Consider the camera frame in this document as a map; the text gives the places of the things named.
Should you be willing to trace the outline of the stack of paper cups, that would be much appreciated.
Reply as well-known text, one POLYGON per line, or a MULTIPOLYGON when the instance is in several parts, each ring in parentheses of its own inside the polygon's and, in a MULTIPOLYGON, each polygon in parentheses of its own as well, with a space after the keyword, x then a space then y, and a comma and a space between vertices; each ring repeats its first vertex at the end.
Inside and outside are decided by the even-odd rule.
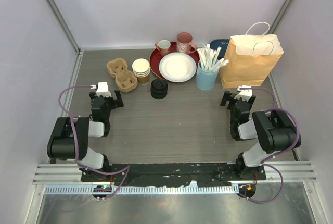
POLYGON ((146 84, 150 80, 150 64, 143 58, 137 59, 132 63, 132 70, 140 84, 146 84))

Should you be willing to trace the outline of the stack of black lids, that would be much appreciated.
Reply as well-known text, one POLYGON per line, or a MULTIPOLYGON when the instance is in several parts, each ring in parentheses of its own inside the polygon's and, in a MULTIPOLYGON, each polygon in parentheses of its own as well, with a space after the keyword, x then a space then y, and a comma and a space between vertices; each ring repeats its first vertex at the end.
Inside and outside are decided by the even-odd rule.
POLYGON ((150 85, 150 93, 154 99, 164 99, 168 93, 168 84, 162 79, 154 79, 150 85))

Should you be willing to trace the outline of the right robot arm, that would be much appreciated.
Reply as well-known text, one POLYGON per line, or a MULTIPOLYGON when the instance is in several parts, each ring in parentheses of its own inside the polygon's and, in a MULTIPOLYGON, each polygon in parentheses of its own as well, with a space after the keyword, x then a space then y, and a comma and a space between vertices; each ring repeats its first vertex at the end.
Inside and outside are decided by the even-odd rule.
POLYGON ((225 91, 221 106, 230 111, 230 134, 235 141, 258 139, 249 150, 238 155, 233 172, 239 179, 255 178, 265 161, 293 151, 301 145, 296 119, 280 108, 250 112, 255 95, 248 86, 237 88, 238 93, 225 91))

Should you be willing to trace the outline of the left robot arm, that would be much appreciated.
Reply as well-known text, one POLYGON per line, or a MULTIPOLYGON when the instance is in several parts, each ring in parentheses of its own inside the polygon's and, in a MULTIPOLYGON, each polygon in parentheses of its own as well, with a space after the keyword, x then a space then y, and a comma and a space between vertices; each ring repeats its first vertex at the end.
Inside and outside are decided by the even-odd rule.
POLYGON ((124 106, 120 91, 114 92, 116 98, 90 92, 91 114, 88 117, 59 117, 48 141, 48 157, 74 162, 82 172, 93 174, 100 182, 117 175, 117 171, 112 171, 107 156, 88 146, 90 137, 108 136, 111 111, 124 106))

